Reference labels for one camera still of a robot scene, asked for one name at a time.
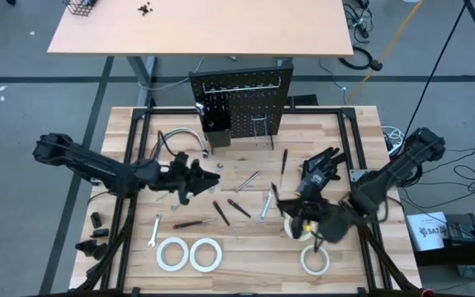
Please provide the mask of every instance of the screwdriver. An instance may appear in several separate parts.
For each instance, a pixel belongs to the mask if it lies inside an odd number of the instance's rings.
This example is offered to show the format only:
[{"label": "screwdriver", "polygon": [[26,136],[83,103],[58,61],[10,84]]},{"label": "screwdriver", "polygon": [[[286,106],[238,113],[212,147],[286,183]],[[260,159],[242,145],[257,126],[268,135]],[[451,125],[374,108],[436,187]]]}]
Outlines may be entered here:
[{"label": "screwdriver", "polygon": [[238,236],[236,235],[236,232],[234,231],[234,228],[232,228],[232,226],[230,225],[230,223],[228,222],[227,220],[227,217],[224,216],[223,214],[223,211],[221,210],[221,208],[219,207],[219,204],[215,201],[212,202],[212,204],[214,204],[214,207],[215,209],[219,212],[219,214],[221,215],[221,218],[223,218],[223,221],[227,224],[228,228],[230,229],[230,231],[232,231],[232,234],[234,234],[234,237],[236,239],[238,239]]},{"label": "screwdriver", "polygon": [[258,224],[261,226],[260,223],[256,222],[243,208],[241,208],[241,206],[238,205],[238,203],[234,202],[232,199],[227,199],[227,202],[233,206],[236,210],[239,210],[241,211],[244,215],[246,215],[249,219],[252,220],[252,222]]},{"label": "screwdriver", "polygon": [[287,154],[289,154],[289,150],[285,149],[284,150],[284,159],[281,163],[280,183],[278,184],[278,186],[280,188],[280,191],[281,191],[281,181],[283,180],[284,172],[285,172],[285,164],[287,163]]},{"label": "screwdriver", "polygon": [[181,228],[190,227],[190,226],[197,225],[197,224],[212,222],[212,221],[215,221],[216,219],[218,219],[218,218],[214,218],[214,219],[203,219],[203,220],[201,220],[201,221],[175,224],[175,225],[173,225],[173,228],[174,228],[174,229],[181,229]]}]

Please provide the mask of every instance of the open-end wrench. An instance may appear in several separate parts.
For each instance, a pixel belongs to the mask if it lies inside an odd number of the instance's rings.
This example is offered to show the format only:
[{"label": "open-end wrench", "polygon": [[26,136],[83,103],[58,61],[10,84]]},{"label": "open-end wrench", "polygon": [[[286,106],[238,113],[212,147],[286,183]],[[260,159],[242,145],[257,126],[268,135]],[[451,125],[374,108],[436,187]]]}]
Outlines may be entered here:
[{"label": "open-end wrench", "polygon": [[150,248],[155,247],[155,238],[157,238],[158,223],[161,221],[162,215],[155,215],[155,224],[153,225],[153,235],[152,238],[148,241],[148,246]]},{"label": "open-end wrench", "polygon": [[272,191],[269,191],[269,195],[267,197],[267,202],[265,203],[265,206],[263,207],[263,211],[261,212],[261,215],[258,218],[260,223],[265,222],[265,217],[267,216],[267,210],[269,209],[269,205],[270,205],[270,199],[272,199]]}]

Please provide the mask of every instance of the desk leg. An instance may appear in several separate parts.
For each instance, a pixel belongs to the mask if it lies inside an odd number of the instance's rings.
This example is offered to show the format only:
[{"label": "desk leg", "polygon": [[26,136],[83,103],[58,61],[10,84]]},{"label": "desk leg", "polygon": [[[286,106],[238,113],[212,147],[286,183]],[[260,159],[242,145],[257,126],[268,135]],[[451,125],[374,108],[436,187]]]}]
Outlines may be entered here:
[{"label": "desk leg", "polygon": [[276,66],[281,67],[287,63],[293,63],[293,57],[288,58],[275,58],[276,59]]},{"label": "desk leg", "polygon": [[[139,56],[128,56],[126,58],[135,72],[135,76],[139,80],[140,85],[143,87],[150,87],[157,57],[148,57],[146,64]],[[141,87],[139,98],[137,99],[137,106],[146,106],[149,103],[149,100],[151,100],[151,91]]]}]

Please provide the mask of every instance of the black pegboard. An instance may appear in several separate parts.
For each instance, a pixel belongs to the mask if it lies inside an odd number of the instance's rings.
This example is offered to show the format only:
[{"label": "black pegboard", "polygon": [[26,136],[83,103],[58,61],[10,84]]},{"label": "black pegboard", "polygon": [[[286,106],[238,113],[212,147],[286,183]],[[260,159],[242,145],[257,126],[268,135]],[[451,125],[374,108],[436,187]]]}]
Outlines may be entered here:
[{"label": "black pegboard", "polygon": [[211,113],[229,111],[231,137],[265,136],[263,121],[266,116],[267,135],[278,134],[281,115],[293,76],[293,65],[254,68],[212,73],[190,73],[190,84],[195,101]]}]

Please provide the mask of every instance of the tape roll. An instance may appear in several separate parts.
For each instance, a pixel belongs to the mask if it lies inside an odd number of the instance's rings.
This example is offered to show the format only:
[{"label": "tape roll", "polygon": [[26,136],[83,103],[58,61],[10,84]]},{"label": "tape roll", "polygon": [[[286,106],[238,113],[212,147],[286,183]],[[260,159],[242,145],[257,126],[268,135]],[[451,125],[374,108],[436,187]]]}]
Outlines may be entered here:
[{"label": "tape roll", "polygon": [[[166,261],[164,261],[164,251],[166,248],[173,244],[177,243],[178,245],[181,246],[182,248],[182,259],[176,264],[176,265],[168,265]],[[186,242],[180,238],[167,238],[165,239],[161,244],[159,244],[158,249],[157,249],[157,264],[159,267],[161,267],[164,271],[178,271],[186,263],[188,262],[188,245]]]},{"label": "tape roll", "polygon": [[[204,244],[209,244],[215,249],[215,261],[212,263],[210,266],[201,266],[199,263],[197,263],[197,259],[195,258],[195,254],[197,253],[197,249],[204,245]],[[190,251],[190,263],[191,265],[199,272],[211,272],[215,270],[221,264],[221,259],[223,259],[223,251],[221,250],[221,247],[219,244],[213,240],[212,238],[202,238],[199,239],[194,243],[193,246],[191,246],[191,251]]]},{"label": "tape roll", "polygon": [[[293,238],[293,232],[290,230],[290,222],[293,218],[291,218],[288,214],[284,213],[284,230],[285,230],[285,234],[287,234],[287,236],[289,236],[289,238]],[[306,241],[306,240],[309,240],[313,235],[310,233],[310,232],[306,232],[306,233],[303,233],[302,236],[300,236],[300,238],[298,239],[295,239],[293,238],[294,240],[298,240],[298,241]]]},{"label": "tape roll", "polygon": [[326,250],[323,247],[319,247],[318,251],[322,253],[325,263],[324,263],[323,268],[320,271],[312,271],[305,264],[305,253],[313,248],[314,248],[313,245],[309,245],[303,249],[302,253],[300,254],[300,262],[302,263],[302,268],[305,270],[305,272],[307,272],[311,276],[321,276],[322,274],[326,273],[327,269],[329,269],[329,254],[327,254]]}]

